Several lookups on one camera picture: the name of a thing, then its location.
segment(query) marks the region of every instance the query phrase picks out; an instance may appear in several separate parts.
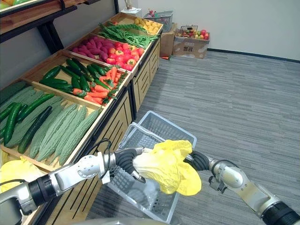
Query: robotic arm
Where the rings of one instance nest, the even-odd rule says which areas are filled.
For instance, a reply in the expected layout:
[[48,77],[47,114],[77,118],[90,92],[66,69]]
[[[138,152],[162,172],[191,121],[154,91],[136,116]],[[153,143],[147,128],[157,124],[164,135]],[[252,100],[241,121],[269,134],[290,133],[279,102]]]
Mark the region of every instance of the robotic arm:
[[20,224],[22,215],[29,215],[38,206],[62,195],[80,181],[98,176],[102,183],[110,182],[109,169],[119,165],[136,180],[145,183],[145,178],[133,167],[134,157],[142,154],[144,148],[124,149],[113,154],[87,155],[76,164],[68,164],[39,177],[32,182],[22,183],[0,194],[0,224]]
[[197,171],[210,170],[210,187],[235,192],[266,225],[300,225],[300,216],[264,187],[255,184],[234,163],[217,160],[193,151],[185,162]]

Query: cable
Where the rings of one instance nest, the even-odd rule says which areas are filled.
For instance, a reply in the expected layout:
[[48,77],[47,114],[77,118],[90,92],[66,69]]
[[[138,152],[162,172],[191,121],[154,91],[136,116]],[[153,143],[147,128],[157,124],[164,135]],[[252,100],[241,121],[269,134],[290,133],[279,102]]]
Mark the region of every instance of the cable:
[[98,151],[98,147],[100,146],[100,144],[104,143],[104,142],[108,142],[107,144],[107,147],[104,149],[104,154],[108,151],[108,162],[107,162],[107,166],[106,166],[106,169],[105,169],[105,172],[104,174],[100,177],[100,179],[102,179],[104,177],[104,175],[107,173],[108,169],[109,169],[109,164],[110,164],[110,161],[111,161],[111,151],[110,151],[110,147],[112,145],[112,142],[108,139],[108,138],[102,138],[99,142],[97,142],[93,147],[91,147],[88,152],[91,152],[95,147],[96,148],[96,152],[99,152]]
[[3,183],[0,183],[0,186],[1,186],[1,185],[4,185],[4,184],[7,184],[7,183],[11,183],[11,182],[20,182],[20,183],[24,183],[24,182],[26,182],[26,180],[23,180],[23,179],[7,180],[7,181],[5,181],[5,182],[3,182]]
[[233,163],[232,161],[228,160],[228,159],[220,159],[218,160],[217,162],[214,163],[214,165],[212,166],[211,168],[211,172],[212,174],[214,175],[214,177],[216,176],[215,173],[214,173],[214,169],[215,169],[215,166],[220,163],[220,162],[229,162],[231,163],[232,165],[234,165],[235,167],[239,168],[235,163]]

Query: apple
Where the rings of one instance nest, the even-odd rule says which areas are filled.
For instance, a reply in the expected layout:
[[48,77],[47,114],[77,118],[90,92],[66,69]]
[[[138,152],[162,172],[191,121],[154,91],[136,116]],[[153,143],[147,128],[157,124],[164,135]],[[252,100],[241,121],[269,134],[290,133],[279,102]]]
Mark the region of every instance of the apple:
[[206,30],[201,30],[200,34],[204,36],[206,34]]
[[204,40],[208,40],[210,37],[209,37],[209,35],[208,35],[208,33],[206,33],[205,35],[204,35]]

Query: white wall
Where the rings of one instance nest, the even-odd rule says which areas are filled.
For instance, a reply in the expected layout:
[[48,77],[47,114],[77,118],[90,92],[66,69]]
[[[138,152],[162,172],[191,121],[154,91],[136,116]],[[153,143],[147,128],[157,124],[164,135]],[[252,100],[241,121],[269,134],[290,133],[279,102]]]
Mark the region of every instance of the white wall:
[[210,48],[300,60],[299,0],[138,0],[138,7],[173,10],[179,27],[210,31]]
[[[55,19],[54,26],[66,47],[114,14],[113,1],[101,0],[89,6],[78,5],[77,10]],[[37,29],[1,43],[0,89],[48,56],[50,52]]]

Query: wooden drawer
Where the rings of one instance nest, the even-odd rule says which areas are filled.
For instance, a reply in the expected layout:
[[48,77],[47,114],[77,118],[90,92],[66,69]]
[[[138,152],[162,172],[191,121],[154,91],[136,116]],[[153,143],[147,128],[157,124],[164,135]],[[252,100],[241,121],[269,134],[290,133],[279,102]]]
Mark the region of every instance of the wooden drawer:
[[[129,95],[126,92],[96,142],[106,137],[112,142],[111,151],[115,151],[130,123]],[[101,144],[98,151],[103,151],[105,147],[106,143]],[[93,149],[90,154],[97,155],[96,150]],[[82,181],[75,188],[67,191],[57,203],[46,224],[66,225],[84,221],[101,185],[101,181],[96,176]]]
[[137,77],[133,78],[134,92],[135,92],[135,105],[136,111],[139,110],[147,90],[150,86],[150,63],[149,61],[142,68]]
[[154,75],[158,69],[158,61],[159,61],[159,43],[155,47],[152,55],[150,56],[150,82],[152,82]]

